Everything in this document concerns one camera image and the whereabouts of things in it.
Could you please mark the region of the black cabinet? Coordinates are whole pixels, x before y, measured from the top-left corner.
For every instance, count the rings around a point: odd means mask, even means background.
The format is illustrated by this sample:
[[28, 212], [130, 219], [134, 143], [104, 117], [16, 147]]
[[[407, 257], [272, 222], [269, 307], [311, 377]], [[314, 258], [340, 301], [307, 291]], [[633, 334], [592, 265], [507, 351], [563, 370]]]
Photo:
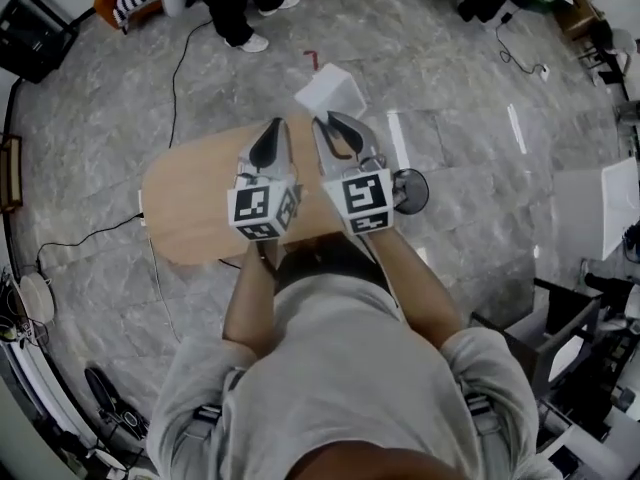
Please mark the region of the black cabinet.
[[38, 84], [60, 67], [77, 37], [43, 0], [10, 0], [0, 13], [0, 67]]

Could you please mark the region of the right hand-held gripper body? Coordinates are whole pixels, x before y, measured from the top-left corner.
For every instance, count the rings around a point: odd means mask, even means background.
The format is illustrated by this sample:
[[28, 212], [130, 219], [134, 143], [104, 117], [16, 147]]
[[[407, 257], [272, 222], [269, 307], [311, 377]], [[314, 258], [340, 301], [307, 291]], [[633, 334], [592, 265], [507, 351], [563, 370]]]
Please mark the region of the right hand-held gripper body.
[[389, 169], [327, 180], [322, 186], [349, 235], [365, 235], [393, 226], [393, 183]]

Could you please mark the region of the black mesh waste bin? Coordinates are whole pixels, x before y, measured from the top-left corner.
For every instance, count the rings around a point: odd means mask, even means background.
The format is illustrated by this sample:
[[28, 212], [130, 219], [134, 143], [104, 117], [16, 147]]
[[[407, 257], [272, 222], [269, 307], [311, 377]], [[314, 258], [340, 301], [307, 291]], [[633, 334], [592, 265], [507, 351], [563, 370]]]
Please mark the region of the black mesh waste bin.
[[420, 213], [430, 198], [430, 189], [424, 175], [413, 168], [400, 169], [393, 174], [394, 209], [402, 215]]

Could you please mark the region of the wooden rack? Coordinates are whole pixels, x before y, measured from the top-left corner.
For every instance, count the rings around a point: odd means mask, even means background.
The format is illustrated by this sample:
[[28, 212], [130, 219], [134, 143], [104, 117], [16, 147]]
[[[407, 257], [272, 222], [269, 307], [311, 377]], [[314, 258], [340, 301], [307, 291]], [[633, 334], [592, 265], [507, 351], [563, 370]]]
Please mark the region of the wooden rack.
[[11, 213], [23, 205], [22, 138], [0, 133], [0, 212]]

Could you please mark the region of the white plastic tray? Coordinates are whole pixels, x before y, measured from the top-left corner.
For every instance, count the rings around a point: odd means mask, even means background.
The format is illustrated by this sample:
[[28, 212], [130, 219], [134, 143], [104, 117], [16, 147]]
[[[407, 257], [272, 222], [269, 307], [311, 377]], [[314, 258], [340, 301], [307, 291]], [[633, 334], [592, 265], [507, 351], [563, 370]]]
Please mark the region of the white plastic tray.
[[328, 122], [328, 112], [335, 111], [359, 119], [366, 110], [364, 96], [354, 77], [346, 70], [326, 64], [299, 90], [294, 99], [311, 116]]

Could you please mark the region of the white table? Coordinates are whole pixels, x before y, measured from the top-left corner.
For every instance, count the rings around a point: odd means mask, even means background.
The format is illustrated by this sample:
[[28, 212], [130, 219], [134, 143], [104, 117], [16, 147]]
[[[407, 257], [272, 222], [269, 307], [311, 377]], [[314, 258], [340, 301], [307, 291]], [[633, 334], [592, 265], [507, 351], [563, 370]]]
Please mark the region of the white table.
[[555, 173], [558, 243], [572, 256], [604, 261], [640, 221], [640, 177], [635, 158], [604, 167]]

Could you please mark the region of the person's black trousers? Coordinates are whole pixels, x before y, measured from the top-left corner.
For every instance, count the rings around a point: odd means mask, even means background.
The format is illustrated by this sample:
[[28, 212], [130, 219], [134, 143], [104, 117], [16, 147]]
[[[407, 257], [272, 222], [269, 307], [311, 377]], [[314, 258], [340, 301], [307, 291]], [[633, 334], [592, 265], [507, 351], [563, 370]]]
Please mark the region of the person's black trousers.
[[380, 265], [339, 232], [286, 245], [277, 267], [275, 294], [295, 282], [324, 274], [354, 277], [391, 293]]

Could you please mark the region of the person's grey shirt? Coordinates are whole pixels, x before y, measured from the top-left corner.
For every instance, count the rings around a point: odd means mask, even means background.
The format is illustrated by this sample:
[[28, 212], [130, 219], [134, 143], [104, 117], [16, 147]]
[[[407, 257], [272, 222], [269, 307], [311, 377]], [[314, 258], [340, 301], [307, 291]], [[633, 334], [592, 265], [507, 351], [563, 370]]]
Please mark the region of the person's grey shirt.
[[147, 437], [163, 480], [285, 480], [340, 441], [425, 452], [469, 480], [562, 480], [536, 451], [536, 402], [501, 334], [472, 327], [438, 349], [382, 288], [338, 275], [288, 286], [275, 313], [264, 358], [182, 342]]

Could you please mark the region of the cardboard box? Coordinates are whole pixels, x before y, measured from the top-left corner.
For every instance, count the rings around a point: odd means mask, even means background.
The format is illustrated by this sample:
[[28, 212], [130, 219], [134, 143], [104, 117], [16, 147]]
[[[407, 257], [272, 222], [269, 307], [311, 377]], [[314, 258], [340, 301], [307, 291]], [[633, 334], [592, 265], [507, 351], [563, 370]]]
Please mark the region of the cardboard box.
[[586, 36], [590, 28], [604, 19], [604, 13], [589, 0], [562, 0], [553, 11], [562, 35], [568, 40]]

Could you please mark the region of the person's right forearm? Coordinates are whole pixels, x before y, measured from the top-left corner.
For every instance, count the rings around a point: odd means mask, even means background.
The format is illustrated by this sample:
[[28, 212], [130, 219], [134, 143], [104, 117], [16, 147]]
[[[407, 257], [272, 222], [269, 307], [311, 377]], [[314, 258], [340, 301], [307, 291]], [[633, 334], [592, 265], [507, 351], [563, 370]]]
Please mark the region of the person's right forearm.
[[449, 292], [394, 228], [368, 235], [411, 329], [440, 349], [463, 323]]

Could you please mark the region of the oval wooden table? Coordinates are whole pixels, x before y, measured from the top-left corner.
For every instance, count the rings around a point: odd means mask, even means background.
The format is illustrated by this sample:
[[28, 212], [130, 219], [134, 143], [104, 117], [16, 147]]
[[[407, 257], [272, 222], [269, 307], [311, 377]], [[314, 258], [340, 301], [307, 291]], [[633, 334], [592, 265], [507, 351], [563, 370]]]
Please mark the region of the oval wooden table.
[[[286, 118], [302, 200], [283, 243], [339, 232], [343, 225], [321, 187], [311, 116]], [[227, 190], [237, 158], [262, 123], [228, 129], [174, 146], [157, 157], [142, 180], [146, 227], [156, 254], [183, 266], [240, 255], [248, 241], [228, 224]]]

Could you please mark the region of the brown wooden cabinet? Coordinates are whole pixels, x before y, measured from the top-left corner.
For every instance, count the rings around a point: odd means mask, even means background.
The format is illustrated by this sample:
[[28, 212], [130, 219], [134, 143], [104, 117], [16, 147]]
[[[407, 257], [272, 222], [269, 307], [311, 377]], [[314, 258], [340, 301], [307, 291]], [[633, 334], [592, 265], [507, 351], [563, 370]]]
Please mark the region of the brown wooden cabinet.
[[520, 363], [535, 396], [546, 395], [590, 354], [601, 297], [589, 296], [539, 278], [548, 303], [508, 327], [474, 312], [471, 321], [499, 332]]

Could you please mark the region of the person's left forearm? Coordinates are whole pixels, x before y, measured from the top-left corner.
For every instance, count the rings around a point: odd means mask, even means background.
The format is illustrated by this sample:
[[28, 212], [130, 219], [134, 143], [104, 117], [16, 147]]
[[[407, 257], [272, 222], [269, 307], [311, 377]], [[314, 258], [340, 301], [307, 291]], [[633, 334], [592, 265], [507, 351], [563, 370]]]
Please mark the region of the person's left forearm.
[[276, 281], [270, 268], [277, 253], [275, 240], [249, 244], [224, 320], [222, 337], [249, 348], [257, 357], [268, 355], [276, 342]]

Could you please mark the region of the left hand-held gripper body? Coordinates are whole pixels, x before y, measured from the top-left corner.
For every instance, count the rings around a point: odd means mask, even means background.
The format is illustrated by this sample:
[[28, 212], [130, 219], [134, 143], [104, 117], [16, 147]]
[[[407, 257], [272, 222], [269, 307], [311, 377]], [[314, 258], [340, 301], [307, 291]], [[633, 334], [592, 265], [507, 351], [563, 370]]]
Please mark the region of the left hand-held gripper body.
[[300, 190], [293, 174], [237, 174], [227, 191], [229, 225], [249, 241], [280, 239], [297, 216]]

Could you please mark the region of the white round floor device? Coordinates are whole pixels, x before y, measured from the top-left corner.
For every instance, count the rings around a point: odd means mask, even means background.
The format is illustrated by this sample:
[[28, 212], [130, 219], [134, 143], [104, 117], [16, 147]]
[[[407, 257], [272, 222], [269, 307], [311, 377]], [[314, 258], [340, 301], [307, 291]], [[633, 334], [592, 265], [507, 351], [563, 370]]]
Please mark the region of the white round floor device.
[[19, 293], [26, 314], [42, 324], [54, 319], [55, 305], [47, 281], [37, 272], [24, 275], [20, 279]]

